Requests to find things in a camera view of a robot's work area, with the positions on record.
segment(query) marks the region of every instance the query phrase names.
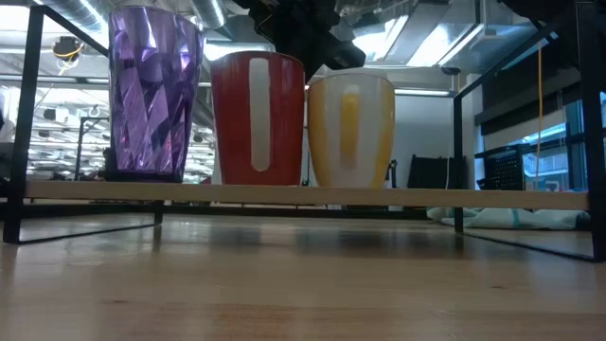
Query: red mug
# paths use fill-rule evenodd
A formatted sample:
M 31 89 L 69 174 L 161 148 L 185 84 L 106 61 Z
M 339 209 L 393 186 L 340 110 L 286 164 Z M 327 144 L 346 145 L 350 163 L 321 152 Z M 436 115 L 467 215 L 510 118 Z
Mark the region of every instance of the red mug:
M 303 64 L 274 52 L 228 54 L 210 67 L 222 182 L 298 185 Z

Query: wooden plank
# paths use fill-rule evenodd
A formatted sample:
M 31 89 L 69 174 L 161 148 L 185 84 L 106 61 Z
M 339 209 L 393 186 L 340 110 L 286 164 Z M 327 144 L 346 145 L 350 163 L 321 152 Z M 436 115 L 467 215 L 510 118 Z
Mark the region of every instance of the wooden plank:
M 586 193 L 29 181 L 26 197 L 245 204 L 587 209 Z

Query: ductwork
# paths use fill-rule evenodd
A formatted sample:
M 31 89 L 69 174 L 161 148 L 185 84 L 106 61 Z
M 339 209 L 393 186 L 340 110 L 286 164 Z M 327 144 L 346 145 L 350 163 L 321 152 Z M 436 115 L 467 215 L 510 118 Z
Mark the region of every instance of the ductwork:
M 114 9 L 109 0 L 39 0 L 90 35 L 107 34 L 107 18 Z
M 193 11 L 204 28 L 216 29 L 225 25 L 225 9 L 220 0 L 190 0 Z

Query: ceiling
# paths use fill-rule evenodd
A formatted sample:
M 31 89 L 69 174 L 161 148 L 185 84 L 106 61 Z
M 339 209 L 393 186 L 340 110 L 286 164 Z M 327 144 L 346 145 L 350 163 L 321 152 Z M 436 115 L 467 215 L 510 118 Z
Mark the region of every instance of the ceiling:
M 189 0 L 89 0 L 109 1 L 109 6 L 152 5 L 177 12 L 187 18 L 193 10 Z M 336 9 L 344 15 L 343 25 L 353 30 L 354 43 L 367 52 L 366 66 L 353 72 L 381 75 L 397 87 L 425 90 L 456 90 L 451 76 L 443 74 L 438 62 L 447 52 L 460 45 L 465 34 L 481 26 L 476 34 L 443 66 L 457 67 L 463 74 L 482 73 L 497 63 L 504 51 L 515 48 L 536 29 L 525 19 L 518 17 L 505 5 L 495 0 L 482 2 L 479 9 L 481 22 L 475 22 L 474 0 L 339 0 Z M 221 30 L 205 32 L 205 72 L 201 81 L 209 81 L 209 61 L 223 54 L 243 49 L 269 49 L 273 47 L 253 30 L 253 22 L 232 1 L 223 1 L 228 18 L 225 28 L 233 40 Z M 0 6 L 0 76 L 20 75 L 23 71 L 25 42 L 27 37 L 27 7 Z M 70 35 L 52 20 L 45 20 L 40 75 L 107 79 L 108 60 L 91 48 L 86 48 L 78 63 L 65 67 L 58 61 L 50 47 L 61 36 Z M 320 68 L 315 78 L 337 72 L 326 66 Z M 18 82 L 2 81 L 4 110 L 15 119 Z M 52 170 L 73 175 L 75 168 L 75 143 L 78 141 L 80 117 L 95 114 L 108 116 L 108 92 L 106 85 L 86 89 L 74 85 L 41 85 L 38 88 L 38 107 L 35 112 L 34 133 L 30 156 L 30 171 L 47 176 Z M 45 109 L 60 109 L 66 117 L 62 121 L 50 121 L 43 117 Z M 194 110 L 195 132 L 204 136 L 202 142 L 191 141 L 187 162 L 187 181 L 197 182 L 209 175 L 214 166 L 214 139 L 212 137 L 212 105 L 209 91 L 202 89 Z M 82 149 L 82 170 L 102 168 L 102 148 L 108 145 L 104 135 L 109 133 L 107 121 L 90 127 Z

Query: yellow stripe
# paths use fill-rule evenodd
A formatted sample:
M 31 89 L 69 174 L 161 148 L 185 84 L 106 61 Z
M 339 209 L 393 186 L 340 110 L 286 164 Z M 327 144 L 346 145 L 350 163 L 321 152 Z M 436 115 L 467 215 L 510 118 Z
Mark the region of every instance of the yellow stripe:
M 348 93 L 347 90 L 341 97 L 341 153 L 339 163 L 341 166 L 352 170 L 356 167 L 358 153 L 360 97 L 357 93 Z
M 317 81 L 308 92 L 308 140 L 318 185 L 330 187 L 329 133 L 326 128 L 326 82 Z
M 386 80 L 381 80 L 381 105 L 380 114 L 383 120 L 383 129 L 381 131 L 381 144 L 375 161 L 375 176 L 370 184 L 373 188 L 383 186 L 394 144 L 396 95 L 393 85 Z

